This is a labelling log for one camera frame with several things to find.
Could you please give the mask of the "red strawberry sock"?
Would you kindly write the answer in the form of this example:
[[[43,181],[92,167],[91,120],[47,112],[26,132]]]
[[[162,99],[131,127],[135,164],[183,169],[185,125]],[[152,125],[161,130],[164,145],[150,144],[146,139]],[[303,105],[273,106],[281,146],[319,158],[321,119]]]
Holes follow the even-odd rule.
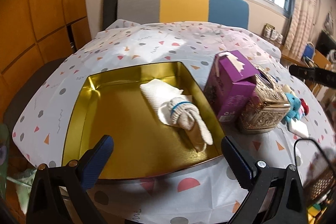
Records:
[[[309,114],[309,106],[307,105],[305,100],[303,98],[301,98],[300,101],[301,101],[301,106],[303,108],[304,114],[305,115]]]

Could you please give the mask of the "blue plush elephant toy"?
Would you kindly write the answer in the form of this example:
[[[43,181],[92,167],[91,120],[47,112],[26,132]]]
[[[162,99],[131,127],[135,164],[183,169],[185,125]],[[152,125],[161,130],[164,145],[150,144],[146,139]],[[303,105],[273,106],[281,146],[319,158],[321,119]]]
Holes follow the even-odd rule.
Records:
[[[289,123],[292,119],[300,120],[302,115],[300,114],[301,101],[298,97],[291,93],[285,93],[288,102],[290,103],[290,110],[284,117],[286,123]]]

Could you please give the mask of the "white tissue packet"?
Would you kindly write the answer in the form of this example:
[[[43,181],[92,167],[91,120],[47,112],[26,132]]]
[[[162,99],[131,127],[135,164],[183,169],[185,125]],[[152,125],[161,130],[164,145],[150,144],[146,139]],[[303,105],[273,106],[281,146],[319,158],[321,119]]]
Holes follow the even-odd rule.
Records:
[[[297,119],[292,119],[288,123],[288,129],[291,133],[301,137],[301,138],[308,138],[309,137],[309,131],[307,128],[307,125],[304,124],[302,121]]]

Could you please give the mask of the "cream knit cloth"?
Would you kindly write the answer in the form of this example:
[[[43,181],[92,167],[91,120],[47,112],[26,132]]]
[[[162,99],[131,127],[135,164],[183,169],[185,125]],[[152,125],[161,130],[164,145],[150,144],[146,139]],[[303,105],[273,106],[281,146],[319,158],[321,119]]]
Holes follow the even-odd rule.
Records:
[[[213,137],[193,102],[183,102],[177,97],[168,103],[168,107],[172,127],[183,129],[196,151],[202,152],[208,145],[213,145]]]

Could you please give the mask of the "blue chair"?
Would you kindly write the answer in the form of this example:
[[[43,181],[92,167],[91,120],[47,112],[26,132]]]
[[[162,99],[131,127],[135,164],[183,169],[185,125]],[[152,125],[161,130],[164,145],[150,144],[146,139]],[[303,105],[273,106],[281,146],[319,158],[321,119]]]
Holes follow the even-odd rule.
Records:
[[[305,61],[306,59],[308,60],[312,60],[313,57],[315,55],[315,47],[314,47],[314,44],[311,43],[311,42],[308,42],[306,44],[306,47],[303,51],[303,54],[302,54],[302,61]]]

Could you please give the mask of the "wooden side table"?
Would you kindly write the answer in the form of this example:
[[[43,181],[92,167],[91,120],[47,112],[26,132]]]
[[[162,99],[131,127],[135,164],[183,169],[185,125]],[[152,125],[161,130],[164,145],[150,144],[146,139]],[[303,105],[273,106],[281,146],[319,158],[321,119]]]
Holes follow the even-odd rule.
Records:
[[[267,39],[267,38],[264,38],[264,39],[266,41],[270,42],[271,44],[273,44],[274,46],[279,48],[279,50],[281,51],[281,54],[282,54],[281,61],[283,61],[283,62],[286,61],[289,64],[294,64],[294,65],[298,65],[298,66],[301,66],[301,67],[308,67],[309,68],[309,65],[307,65],[304,61],[302,61],[297,56],[295,56],[293,53],[291,53],[283,45],[280,45],[279,43],[274,42],[274,41],[272,41],[270,39]],[[317,64],[318,68],[326,69],[326,70],[329,71],[329,69],[331,67],[331,63],[319,51],[315,51],[315,56],[313,57],[313,61]]]

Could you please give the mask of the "right beige curtain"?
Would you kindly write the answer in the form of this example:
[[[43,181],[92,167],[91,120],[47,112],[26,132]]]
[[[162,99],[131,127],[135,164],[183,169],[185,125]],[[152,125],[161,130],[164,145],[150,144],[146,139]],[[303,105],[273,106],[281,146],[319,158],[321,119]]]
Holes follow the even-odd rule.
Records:
[[[302,57],[317,14],[317,0],[293,0],[285,48],[299,59]]]

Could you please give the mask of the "gold ornate tissue box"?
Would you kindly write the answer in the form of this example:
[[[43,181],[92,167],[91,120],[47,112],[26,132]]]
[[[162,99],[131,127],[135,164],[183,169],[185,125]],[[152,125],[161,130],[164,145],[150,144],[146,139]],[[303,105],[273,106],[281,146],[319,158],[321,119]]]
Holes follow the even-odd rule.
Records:
[[[274,78],[255,65],[256,87],[240,114],[239,125],[245,134],[263,134],[273,130],[290,110],[290,103]]]

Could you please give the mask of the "purple tissue box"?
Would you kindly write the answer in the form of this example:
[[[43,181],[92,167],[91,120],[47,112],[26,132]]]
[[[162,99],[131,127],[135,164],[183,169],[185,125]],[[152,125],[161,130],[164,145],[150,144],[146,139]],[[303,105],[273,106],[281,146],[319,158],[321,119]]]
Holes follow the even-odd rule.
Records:
[[[259,71],[238,50],[215,55],[204,94],[221,123],[233,122],[252,97]]]

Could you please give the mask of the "gold metal tin tray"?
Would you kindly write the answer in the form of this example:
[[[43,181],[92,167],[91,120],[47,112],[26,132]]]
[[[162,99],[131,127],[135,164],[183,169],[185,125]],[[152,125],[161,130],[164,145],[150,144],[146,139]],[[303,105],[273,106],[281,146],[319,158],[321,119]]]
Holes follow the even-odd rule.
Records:
[[[163,124],[140,91],[162,80],[191,96],[214,143],[197,152],[186,133]],[[204,168],[222,158],[224,132],[201,88],[181,62],[136,65],[88,76],[74,105],[63,164],[80,159],[104,136],[114,142],[100,180],[134,180]]]

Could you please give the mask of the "white folded towel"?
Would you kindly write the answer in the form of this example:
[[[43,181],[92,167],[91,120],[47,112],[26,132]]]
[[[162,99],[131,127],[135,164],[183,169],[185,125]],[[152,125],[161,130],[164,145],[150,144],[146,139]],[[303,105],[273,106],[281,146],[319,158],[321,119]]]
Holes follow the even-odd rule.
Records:
[[[141,84],[142,95],[150,104],[158,119],[166,125],[173,126],[171,123],[171,111],[168,103],[174,98],[182,98],[182,101],[192,102],[192,96],[183,95],[183,90],[171,86],[159,79],[153,79],[146,84]]]

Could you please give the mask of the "grey yellow blue sofa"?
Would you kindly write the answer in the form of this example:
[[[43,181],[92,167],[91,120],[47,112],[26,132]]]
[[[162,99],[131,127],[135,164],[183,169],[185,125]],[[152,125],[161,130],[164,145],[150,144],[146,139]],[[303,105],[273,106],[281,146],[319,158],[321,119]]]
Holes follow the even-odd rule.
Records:
[[[243,0],[118,0],[117,19],[139,24],[210,22],[247,29],[249,5]]]

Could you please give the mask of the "orange wooden cabinet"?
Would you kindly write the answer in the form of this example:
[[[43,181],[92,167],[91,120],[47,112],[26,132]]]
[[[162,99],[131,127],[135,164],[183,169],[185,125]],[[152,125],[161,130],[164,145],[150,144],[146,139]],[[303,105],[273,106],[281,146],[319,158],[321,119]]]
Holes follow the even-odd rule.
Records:
[[[85,0],[1,0],[1,113],[39,68],[90,40]]]

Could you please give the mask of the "black rolled mat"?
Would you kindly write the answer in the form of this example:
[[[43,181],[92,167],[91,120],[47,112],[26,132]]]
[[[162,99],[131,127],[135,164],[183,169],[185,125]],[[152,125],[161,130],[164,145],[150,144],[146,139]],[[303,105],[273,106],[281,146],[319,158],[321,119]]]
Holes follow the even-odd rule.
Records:
[[[105,30],[117,20],[118,0],[103,0],[102,3],[102,29]]]

